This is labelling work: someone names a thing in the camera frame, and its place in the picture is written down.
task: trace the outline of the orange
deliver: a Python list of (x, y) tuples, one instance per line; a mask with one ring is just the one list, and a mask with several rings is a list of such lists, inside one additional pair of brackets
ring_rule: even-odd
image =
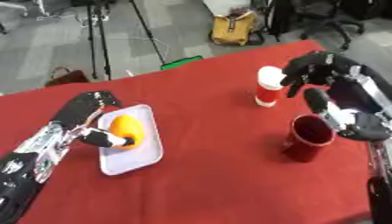
[(119, 115), (110, 124), (110, 133), (118, 137), (131, 137), (135, 144), (114, 147), (118, 150), (132, 150), (138, 147), (144, 140), (144, 128), (142, 123), (130, 115)]

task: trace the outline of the brown bag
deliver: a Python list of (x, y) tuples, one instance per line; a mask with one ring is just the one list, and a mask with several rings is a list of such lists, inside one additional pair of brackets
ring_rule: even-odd
[[(59, 71), (64, 71), (64, 74), (60, 75), (59, 77), (57, 73)], [(45, 83), (45, 87), (52, 87), (63, 85), (67, 83), (75, 83), (75, 82), (90, 82), (86, 75), (81, 70), (73, 70), (71, 71), (69, 68), (58, 66), (53, 69), (50, 80)]]
[(249, 11), (239, 17), (217, 16), (213, 22), (212, 39), (219, 45), (244, 46), (255, 22), (256, 15)]

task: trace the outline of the paper cup with red band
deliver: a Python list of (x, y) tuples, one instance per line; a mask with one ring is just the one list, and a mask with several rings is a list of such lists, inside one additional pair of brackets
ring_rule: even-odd
[(290, 124), (283, 153), (298, 162), (310, 162), (335, 137), (335, 131), (317, 115), (301, 115)]
[(267, 108), (274, 106), (283, 88), (280, 82), (284, 77), (285, 75), (282, 73), (282, 69), (278, 67), (262, 67), (257, 75), (255, 102)]

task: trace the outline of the red tablecloth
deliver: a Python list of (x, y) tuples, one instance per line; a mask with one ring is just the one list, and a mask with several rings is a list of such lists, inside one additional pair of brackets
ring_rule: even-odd
[(311, 41), (196, 61), (136, 78), (0, 97), (2, 153), (34, 134), (82, 91), (111, 90), (152, 106), (164, 145), (158, 164), (105, 176), (98, 150), (75, 143), (20, 221), (32, 223), (335, 223), (368, 210), (361, 143), (337, 139), (316, 161), (279, 151), (302, 97), (254, 103), (257, 70), (321, 49)]

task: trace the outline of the yellow bag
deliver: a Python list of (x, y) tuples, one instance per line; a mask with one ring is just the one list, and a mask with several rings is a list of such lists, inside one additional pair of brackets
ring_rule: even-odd
[(218, 45), (240, 44), (244, 46), (249, 40), (249, 33), (255, 18), (255, 13), (252, 11), (239, 17), (215, 17), (213, 22), (213, 42)]

